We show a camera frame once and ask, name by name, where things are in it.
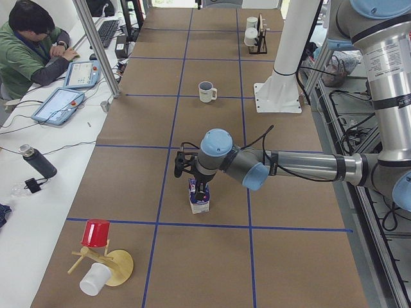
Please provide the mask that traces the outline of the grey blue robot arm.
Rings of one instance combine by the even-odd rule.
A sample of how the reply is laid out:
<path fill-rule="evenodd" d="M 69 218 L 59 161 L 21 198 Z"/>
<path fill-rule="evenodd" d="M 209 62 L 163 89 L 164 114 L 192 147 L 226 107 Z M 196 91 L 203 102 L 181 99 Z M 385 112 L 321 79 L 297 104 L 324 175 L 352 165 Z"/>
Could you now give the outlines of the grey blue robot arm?
<path fill-rule="evenodd" d="M 274 151 L 237 146 L 220 128 L 209 130 L 187 162 L 179 153 L 174 175 L 194 177 L 190 196 L 204 200 L 218 171 L 256 191 L 269 176 L 296 176 L 313 182 L 344 181 L 373 189 L 410 209 L 410 2 L 333 1 L 327 33 L 336 50 L 361 52 L 382 149 L 344 156 L 329 153 L 324 118 L 311 104 L 322 149 Z"/>

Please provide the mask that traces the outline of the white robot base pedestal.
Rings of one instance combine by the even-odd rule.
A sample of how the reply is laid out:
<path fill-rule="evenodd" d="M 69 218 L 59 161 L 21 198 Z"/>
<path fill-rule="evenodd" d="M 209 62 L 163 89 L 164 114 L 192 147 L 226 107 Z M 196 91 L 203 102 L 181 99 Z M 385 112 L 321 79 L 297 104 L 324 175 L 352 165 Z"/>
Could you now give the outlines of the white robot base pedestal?
<path fill-rule="evenodd" d="M 258 113 L 302 112 L 296 73 L 321 6 L 316 0 L 290 1 L 272 75 L 254 84 Z"/>

